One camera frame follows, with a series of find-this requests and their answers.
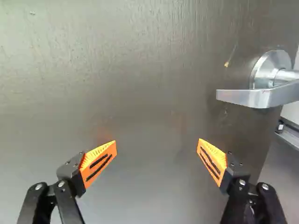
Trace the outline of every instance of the dark gray door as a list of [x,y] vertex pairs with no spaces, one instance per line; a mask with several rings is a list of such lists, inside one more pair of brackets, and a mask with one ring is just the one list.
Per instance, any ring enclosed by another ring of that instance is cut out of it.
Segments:
[[[226,203],[198,138],[259,176],[281,108],[215,99],[247,88],[255,57],[299,39],[296,0],[0,3],[0,222],[81,150],[118,156],[79,206],[93,223],[218,223]],[[53,217],[58,222],[58,215]]]

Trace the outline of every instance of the lever door handle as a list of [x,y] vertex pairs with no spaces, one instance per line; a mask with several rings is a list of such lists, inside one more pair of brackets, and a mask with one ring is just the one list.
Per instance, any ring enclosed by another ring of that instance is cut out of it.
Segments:
[[255,64],[246,90],[217,90],[216,99],[252,108],[269,108],[299,100],[299,71],[291,70],[283,50],[271,50]]

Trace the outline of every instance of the scratch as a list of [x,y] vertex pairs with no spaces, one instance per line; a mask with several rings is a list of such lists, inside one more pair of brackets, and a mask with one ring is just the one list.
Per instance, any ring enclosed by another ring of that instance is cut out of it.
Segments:
[[237,49],[237,46],[238,46],[238,41],[235,43],[234,48],[233,48],[232,52],[230,53],[228,60],[224,63],[224,67],[226,67],[226,68],[228,67],[230,60],[234,56],[234,53],[235,53],[235,50]]

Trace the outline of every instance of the white wall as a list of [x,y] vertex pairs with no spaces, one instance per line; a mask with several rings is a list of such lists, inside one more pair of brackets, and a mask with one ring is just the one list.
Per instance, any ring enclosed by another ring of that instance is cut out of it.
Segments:
[[[294,69],[299,70],[299,50],[295,58]],[[299,101],[284,105],[280,115],[299,125]]]

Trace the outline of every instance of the screw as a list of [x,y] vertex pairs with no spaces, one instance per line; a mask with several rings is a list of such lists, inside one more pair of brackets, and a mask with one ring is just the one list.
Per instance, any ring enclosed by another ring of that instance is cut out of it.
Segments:
[[242,185],[242,186],[245,186],[246,182],[242,179],[239,180],[239,183]]
[[262,184],[262,188],[264,190],[269,190],[269,186],[267,184],[265,184],[265,183]]
[[38,184],[36,185],[36,188],[35,188],[35,189],[36,189],[36,190],[39,190],[40,188],[42,188],[42,186],[43,186],[43,185],[42,185],[41,183],[38,183]]
[[59,182],[58,187],[62,187],[64,185],[64,181]]

